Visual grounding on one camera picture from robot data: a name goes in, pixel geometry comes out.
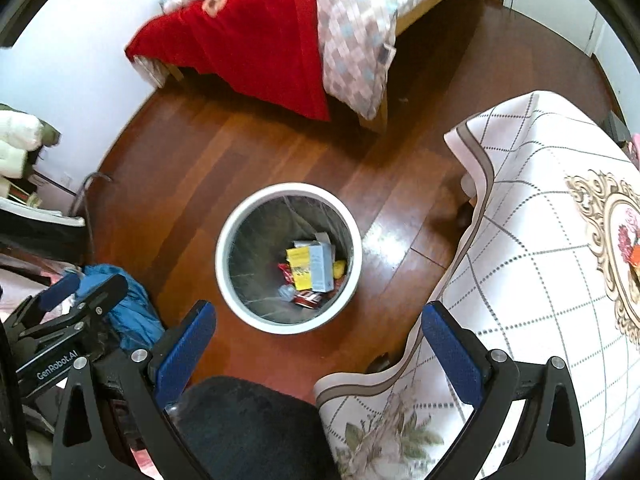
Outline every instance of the white wall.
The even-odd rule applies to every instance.
[[[0,102],[62,132],[38,163],[43,174],[77,189],[151,95],[124,47],[158,13],[158,0],[49,0],[0,49]]]
[[[640,133],[640,73],[607,23],[594,53],[616,93],[626,125],[632,133]]]

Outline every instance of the patterned bed sheet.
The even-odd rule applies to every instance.
[[[395,54],[396,20],[423,0],[318,0],[324,90],[370,120]]]

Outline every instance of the white door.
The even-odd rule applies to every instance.
[[[594,32],[598,12],[589,0],[513,0],[511,8],[550,28],[581,51],[592,53],[596,38],[590,40],[599,33]]]

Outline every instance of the wooden floor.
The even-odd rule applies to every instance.
[[[317,379],[365,370],[404,348],[421,306],[449,265],[462,167],[443,134],[467,116],[535,89],[595,121],[610,109],[591,59],[541,25],[490,2],[445,0],[398,39],[389,75],[389,128],[378,136],[332,101],[316,123],[233,93],[212,76],[158,91],[131,121],[93,189],[97,261],[146,286],[162,320],[199,299],[218,328],[194,376],[227,374],[312,399]],[[364,243],[360,286],[327,325],[297,336],[261,333],[223,302],[213,269],[232,209],[269,184],[302,181],[337,195]]]

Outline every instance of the floral print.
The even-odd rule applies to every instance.
[[[391,394],[382,414],[361,420],[360,427],[347,422],[347,447],[335,450],[343,480],[422,480],[433,463],[428,447],[443,444],[428,430],[431,417],[418,423],[413,390]]]

